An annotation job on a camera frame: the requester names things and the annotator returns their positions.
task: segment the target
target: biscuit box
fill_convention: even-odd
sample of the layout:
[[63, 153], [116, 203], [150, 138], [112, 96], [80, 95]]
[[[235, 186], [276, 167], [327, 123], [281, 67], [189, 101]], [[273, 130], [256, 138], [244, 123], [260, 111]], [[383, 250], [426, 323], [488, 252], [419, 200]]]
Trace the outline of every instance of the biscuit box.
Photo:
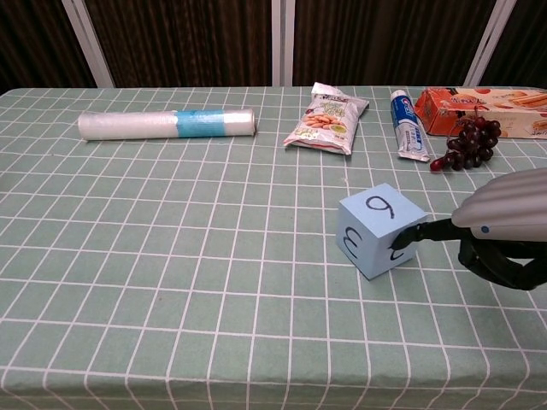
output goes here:
[[462, 117], [498, 120], [500, 138], [547, 139], [547, 91], [496, 88], [427, 88], [415, 104], [426, 132], [455, 136]]

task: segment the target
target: number 3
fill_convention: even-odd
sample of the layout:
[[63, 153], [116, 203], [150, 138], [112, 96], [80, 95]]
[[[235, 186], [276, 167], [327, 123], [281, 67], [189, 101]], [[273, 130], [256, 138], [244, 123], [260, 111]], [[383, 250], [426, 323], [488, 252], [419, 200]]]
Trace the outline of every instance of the number 3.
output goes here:
[[395, 250], [393, 252], [391, 252], [390, 261], [395, 261], [395, 260], [399, 259], [401, 256], [404, 255], [404, 252], [401, 252], [400, 255], [395, 256], [395, 252], [396, 252]]
[[362, 242], [362, 237], [361, 235], [359, 234], [358, 231], [356, 231], [354, 228], [352, 228], [351, 226], [348, 226], [347, 228], [345, 228], [345, 237], [344, 237], [344, 246], [346, 249], [348, 249], [348, 252], [350, 252], [354, 258], [358, 259], [357, 258], [357, 255], [354, 254], [350, 247], [348, 246], [348, 242], [351, 243], [353, 245], [354, 248], [359, 248], [359, 245], [357, 245], [356, 241], [353, 240], [351, 237], [350, 237], [350, 232], [354, 232], [356, 234], [356, 236], [359, 238], [359, 242]]

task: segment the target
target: toothpaste tube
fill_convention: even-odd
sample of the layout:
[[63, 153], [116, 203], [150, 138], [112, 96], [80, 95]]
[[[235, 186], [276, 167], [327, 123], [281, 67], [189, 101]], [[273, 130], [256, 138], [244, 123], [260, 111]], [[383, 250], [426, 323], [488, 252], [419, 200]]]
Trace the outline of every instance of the toothpaste tube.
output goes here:
[[402, 90], [394, 91], [391, 94], [391, 117], [399, 145], [397, 151], [399, 156], [428, 162], [429, 154], [424, 141], [425, 133], [418, 124], [418, 117], [416, 117], [409, 96]]

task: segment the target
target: blue label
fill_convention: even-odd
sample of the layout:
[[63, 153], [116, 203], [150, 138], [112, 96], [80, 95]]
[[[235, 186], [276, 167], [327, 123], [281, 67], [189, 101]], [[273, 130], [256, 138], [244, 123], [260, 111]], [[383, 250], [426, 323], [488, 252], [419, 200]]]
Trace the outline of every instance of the blue label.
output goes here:
[[412, 106], [412, 102], [406, 96], [393, 98], [391, 102], [391, 117], [393, 119], [393, 127], [397, 129], [401, 124], [407, 123], [413, 126], [412, 137], [415, 138], [415, 148], [421, 149], [421, 133], [418, 127], [418, 117]]
[[177, 132], [179, 138], [223, 137], [224, 111], [221, 109], [209, 111], [176, 111]]
[[418, 119], [412, 107], [412, 102], [406, 96], [395, 97], [391, 102], [393, 126], [398, 126], [403, 120], [418, 124]]

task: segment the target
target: tablecloth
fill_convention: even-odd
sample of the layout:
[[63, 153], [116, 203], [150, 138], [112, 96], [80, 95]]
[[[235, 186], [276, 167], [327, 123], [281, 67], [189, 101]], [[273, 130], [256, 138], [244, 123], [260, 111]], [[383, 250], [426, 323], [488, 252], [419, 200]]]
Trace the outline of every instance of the tablecloth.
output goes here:
[[[370, 101], [348, 157], [283, 147], [309, 87], [1, 96], [0, 407], [547, 408], [547, 287], [490, 284], [428, 241], [367, 281], [335, 244], [339, 200], [370, 187], [440, 219], [547, 166], [547, 141], [519, 139], [469, 171], [401, 160], [395, 89], [342, 87]], [[253, 108], [258, 132], [78, 134], [83, 111], [203, 108]]]

